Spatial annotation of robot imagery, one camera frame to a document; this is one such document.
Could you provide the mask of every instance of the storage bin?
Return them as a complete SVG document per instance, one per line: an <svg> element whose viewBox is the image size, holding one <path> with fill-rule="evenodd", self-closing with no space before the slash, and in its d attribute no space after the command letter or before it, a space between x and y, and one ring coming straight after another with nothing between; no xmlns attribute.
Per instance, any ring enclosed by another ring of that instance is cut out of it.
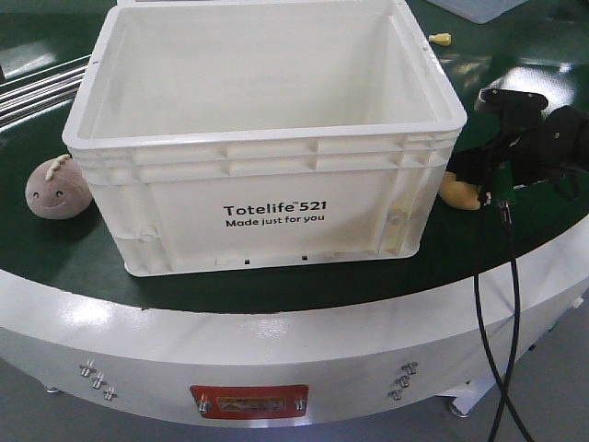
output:
<svg viewBox="0 0 589 442"><path fill-rule="evenodd" d="M137 3L64 141L154 275L409 257L465 122L402 1Z"/></svg>
<svg viewBox="0 0 589 442"><path fill-rule="evenodd" d="M503 12L519 6L527 0L428 0L467 18L474 23L487 23L500 16Z"/></svg>

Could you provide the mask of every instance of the yellow plush toy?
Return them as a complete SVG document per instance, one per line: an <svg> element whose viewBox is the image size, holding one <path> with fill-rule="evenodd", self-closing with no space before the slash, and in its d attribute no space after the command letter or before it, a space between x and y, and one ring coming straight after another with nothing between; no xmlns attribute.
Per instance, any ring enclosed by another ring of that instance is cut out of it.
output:
<svg viewBox="0 0 589 442"><path fill-rule="evenodd" d="M456 180L453 172L445 172L438 194L446 204L455 209L480 209L479 186Z"/></svg>

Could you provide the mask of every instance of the pink plush ball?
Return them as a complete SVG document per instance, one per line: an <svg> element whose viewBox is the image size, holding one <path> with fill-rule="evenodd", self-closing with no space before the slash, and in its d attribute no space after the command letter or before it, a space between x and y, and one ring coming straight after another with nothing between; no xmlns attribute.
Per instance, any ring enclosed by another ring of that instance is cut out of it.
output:
<svg viewBox="0 0 589 442"><path fill-rule="evenodd" d="M92 202L80 168L69 155L38 166L27 181L25 197L32 213L45 219L71 218Z"/></svg>

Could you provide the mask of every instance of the plush toy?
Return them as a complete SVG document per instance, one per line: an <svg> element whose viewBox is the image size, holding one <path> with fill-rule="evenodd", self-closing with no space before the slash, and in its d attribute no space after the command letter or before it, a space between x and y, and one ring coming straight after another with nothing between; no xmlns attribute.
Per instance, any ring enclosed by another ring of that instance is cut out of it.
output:
<svg viewBox="0 0 589 442"><path fill-rule="evenodd" d="M45 219L71 218L92 202L80 168L69 155L38 166L27 181L25 197L32 213Z"/></svg>
<svg viewBox="0 0 589 442"><path fill-rule="evenodd" d="M460 210L479 210L479 186L456 180L454 172L445 172L438 192L446 204Z"/></svg>

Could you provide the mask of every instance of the silver pipe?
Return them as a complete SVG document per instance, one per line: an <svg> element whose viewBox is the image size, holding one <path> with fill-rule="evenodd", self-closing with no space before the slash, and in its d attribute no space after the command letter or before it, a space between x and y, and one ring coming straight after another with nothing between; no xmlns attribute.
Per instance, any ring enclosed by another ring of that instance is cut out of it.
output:
<svg viewBox="0 0 589 442"><path fill-rule="evenodd" d="M9 90L4 94L0 94L0 104L10 99L18 98L27 94L31 94L33 91L38 90L40 88L48 87L55 83L60 83L66 79L75 76L82 76L86 71L86 66L79 66L74 69L70 69L68 71L62 72L60 74L56 74L54 76L48 76L43 78L42 80L35 81L33 83L29 83L22 87L17 87L15 89Z"/></svg>
<svg viewBox="0 0 589 442"><path fill-rule="evenodd" d="M67 87L78 87L82 82L83 73L76 76L63 79L59 82L51 83L48 86L36 88L29 93L19 95L12 99L2 101L0 100L0 115L3 113L9 113L14 109L26 106L30 102L34 102L40 99L49 97L53 93L60 93L64 88Z"/></svg>
<svg viewBox="0 0 589 442"><path fill-rule="evenodd" d="M3 126L6 126L12 122L16 122L20 119L26 118L26 117L32 115L33 113L43 111L47 108L50 108L51 106L65 102L65 101L73 98L75 96L76 92L77 92L77 87L72 87L72 88L66 89L65 91L63 91L59 94L51 95L41 101L36 101L36 102L30 103L26 107L22 107L20 109L13 110L12 112L10 112L8 114L2 115L2 116L0 116L0 128L2 128Z"/></svg>

